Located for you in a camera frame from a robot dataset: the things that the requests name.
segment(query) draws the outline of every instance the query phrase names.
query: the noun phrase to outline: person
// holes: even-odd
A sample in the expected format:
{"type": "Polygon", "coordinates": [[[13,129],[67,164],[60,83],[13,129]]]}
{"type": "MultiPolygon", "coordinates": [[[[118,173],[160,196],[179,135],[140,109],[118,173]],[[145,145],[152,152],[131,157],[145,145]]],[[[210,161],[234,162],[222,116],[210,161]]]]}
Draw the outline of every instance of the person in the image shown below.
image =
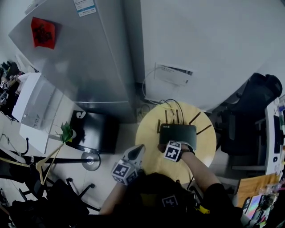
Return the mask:
{"type": "Polygon", "coordinates": [[[203,192],[201,206],[196,203],[193,194],[165,175],[143,172],[131,185],[117,183],[104,202],[99,215],[137,218],[140,223],[159,221],[169,224],[186,221],[193,226],[242,227],[241,208],[235,208],[218,178],[182,145],[181,159],[189,166],[196,184],[203,192]],[[163,200],[173,198],[175,206],[166,207],[163,200]]]}

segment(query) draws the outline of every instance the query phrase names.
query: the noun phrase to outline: green plant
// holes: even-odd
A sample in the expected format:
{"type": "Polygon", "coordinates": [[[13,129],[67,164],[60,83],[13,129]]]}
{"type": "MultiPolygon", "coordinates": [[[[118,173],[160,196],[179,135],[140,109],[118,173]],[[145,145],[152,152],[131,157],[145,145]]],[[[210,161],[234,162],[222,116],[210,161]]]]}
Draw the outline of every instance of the green plant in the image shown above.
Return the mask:
{"type": "Polygon", "coordinates": [[[61,130],[62,130],[62,134],[60,135],[61,136],[61,141],[62,141],[62,143],[66,143],[68,140],[71,139],[71,137],[73,135],[72,128],[66,122],[64,125],[61,124],[61,130]]]}

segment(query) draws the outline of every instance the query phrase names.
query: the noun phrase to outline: sticker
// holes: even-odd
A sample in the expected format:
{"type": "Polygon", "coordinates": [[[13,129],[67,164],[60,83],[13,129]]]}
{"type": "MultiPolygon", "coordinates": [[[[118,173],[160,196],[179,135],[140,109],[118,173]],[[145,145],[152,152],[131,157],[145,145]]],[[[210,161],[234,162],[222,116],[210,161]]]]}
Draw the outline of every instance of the sticker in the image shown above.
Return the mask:
{"type": "Polygon", "coordinates": [[[93,0],[73,0],[73,2],[80,17],[97,12],[93,0]]]}

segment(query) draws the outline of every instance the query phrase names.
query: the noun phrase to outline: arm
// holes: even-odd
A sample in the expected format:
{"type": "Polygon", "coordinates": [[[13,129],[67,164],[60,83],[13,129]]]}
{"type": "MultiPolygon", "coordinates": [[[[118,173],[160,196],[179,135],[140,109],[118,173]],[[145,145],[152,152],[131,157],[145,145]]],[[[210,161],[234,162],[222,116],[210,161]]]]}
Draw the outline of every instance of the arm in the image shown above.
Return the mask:
{"type": "Polygon", "coordinates": [[[99,215],[112,214],[115,205],[120,204],[121,201],[123,200],[125,192],[126,192],[126,186],[121,183],[117,183],[113,188],[112,192],[110,193],[110,195],[108,196],[108,198],[105,200],[99,212],[99,215]]]}
{"type": "Polygon", "coordinates": [[[181,159],[189,166],[195,181],[202,192],[205,192],[208,187],[215,183],[220,183],[218,178],[213,174],[207,166],[205,166],[196,156],[191,152],[182,154],[181,159]]]}

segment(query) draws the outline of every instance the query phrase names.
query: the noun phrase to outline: refrigerator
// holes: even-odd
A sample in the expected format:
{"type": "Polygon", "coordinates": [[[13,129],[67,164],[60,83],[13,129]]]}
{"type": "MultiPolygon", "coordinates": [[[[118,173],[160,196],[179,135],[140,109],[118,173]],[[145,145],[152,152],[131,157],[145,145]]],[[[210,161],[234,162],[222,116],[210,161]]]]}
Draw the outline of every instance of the refrigerator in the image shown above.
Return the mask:
{"type": "Polygon", "coordinates": [[[108,114],[121,123],[136,122],[134,76],[120,0],[42,1],[9,37],[84,111],[108,114]],[[33,17],[55,25],[54,49],[34,48],[33,17]]]}

